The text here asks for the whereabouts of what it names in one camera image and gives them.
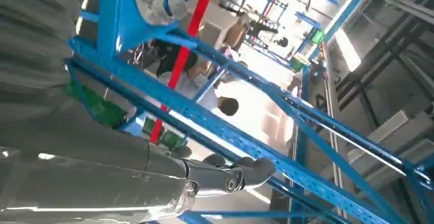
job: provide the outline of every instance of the metal bolt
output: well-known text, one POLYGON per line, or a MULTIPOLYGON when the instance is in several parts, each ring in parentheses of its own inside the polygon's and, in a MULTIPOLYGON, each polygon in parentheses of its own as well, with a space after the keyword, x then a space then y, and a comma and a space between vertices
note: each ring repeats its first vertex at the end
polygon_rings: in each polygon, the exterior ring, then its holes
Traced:
POLYGON ((228 191, 235 190, 235 180, 234 179, 228 180, 228 183, 226 184, 226 188, 228 189, 228 191))

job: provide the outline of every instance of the black hair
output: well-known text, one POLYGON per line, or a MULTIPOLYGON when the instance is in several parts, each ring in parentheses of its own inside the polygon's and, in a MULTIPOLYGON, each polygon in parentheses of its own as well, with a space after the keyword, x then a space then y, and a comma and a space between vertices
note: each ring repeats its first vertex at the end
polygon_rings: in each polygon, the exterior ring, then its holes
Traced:
POLYGON ((288 39, 286 37, 282 37, 282 39, 280 39, 277 44, 282 47, 286 47, 288 45, 288 39))
POLYGON ((226 114, 227 116, 233 116, 238 110, 238 101, 234 98, 226 98, 222 101, 222 104, 219 106, 219 109, 226 114))

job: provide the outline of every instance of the green crate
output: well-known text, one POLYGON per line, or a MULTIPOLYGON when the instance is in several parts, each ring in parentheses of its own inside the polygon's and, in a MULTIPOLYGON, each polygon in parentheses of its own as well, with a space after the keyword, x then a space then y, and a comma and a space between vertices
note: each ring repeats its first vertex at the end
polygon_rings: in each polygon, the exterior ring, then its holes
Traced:
MULTIPOLYGON (((69 96, 80 100, 79 87, 75 83, 65 85, 63 90, 69 96)), ((92 114, 95 116, 96 120, 102 124, 108 125, 110 127, 118 127, 125 121, 126 111, 121 109, 115 103, 111 101, 104 100, 101 96, 97 95, 92 89, 81 86, 83 89, 84 96, 90 106, 92 114)))
POLYGON ((316 30, 315 34, 311 38, 311 42, 314 44, 319 44, 324 40, 324 32, 321 30, 316 30))
POLYGON ((172 150, 176 147, 185 146, 187 144, 187 141, 184 141, 183 137, 172 131, 167 131, 164 133, 159 142, 169 148, 169 150, 172 150))
MULTIPOLYGON (((146 136, 150 137, 155 123, 156 122, 153 119, 146 117, 145 123, 143 125, 143 133, 145 133, 146 136)), ((161 143, 169 150, 172 150, 175 147, 185 146, 187 142, 184 142, 181 136, 163 127, 160 131, 158 143, 161 143)))

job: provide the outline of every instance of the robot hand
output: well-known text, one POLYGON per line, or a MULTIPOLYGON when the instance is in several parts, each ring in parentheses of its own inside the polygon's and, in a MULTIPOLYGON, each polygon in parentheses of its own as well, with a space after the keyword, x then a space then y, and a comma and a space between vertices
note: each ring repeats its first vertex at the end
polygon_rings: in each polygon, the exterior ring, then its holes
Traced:
POLYGON ((275 171, 268 159, 253 160, 241 158, 232 166, 225 165, 225 159, 213 154, 202 162, 185 161, 190 181, 195 182, 197 196, 214 196, 256 188, 265 183, 275 171))

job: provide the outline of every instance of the bright light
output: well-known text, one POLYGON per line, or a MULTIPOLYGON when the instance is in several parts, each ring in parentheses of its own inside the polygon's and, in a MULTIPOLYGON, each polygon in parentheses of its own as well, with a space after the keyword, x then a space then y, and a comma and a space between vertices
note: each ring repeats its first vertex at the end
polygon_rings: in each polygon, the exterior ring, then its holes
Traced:
POLYGON ((222 220, 223 217, 221 215, 201 215, 203 218, 211 218, 211 219, 217 219, 222 220))
POLYGON ((83 17, 79 17, 77 20, 77 24, 75 25, 75 34, 77 35, 80 33, 81 24, 83 24, 83 17))
POLYGON ((40 153, 40 154, 38 155, 38 158, 40 158, 40 159, 44 159, 44 160, 49 160, 49 159, 52 159, 52 158, 54 158, 54 157, 55 157, 54 155, 45 154, 45 153, 40 153))
POLYGON ((348 65, 348 69, 350 69, 350 72, 354 71, 360 65, 360 57, 357 55, 356 50, 354 49, 343 29, 339 29, 336 32, 336 41, 342 52, 343 58, 348 65))
POLYGON ((256 198, 258 198, 259 200, 261 200, 261 201, 267 203, 267 204, 270 204, 270 203, 271 203, 271 201, 270 201, 267 197, 265 197, 264 195, 258 193, 257 191, 255 191, 255 190, 253 190, 253 189, 247 189, 246 191, 247 191, 248 193, 252 194, 253 196, 255 196, 256 198))
POLYGON ((88 7, 89 0, 84 0, 81 4, 81 9, 85 10, 88 7))

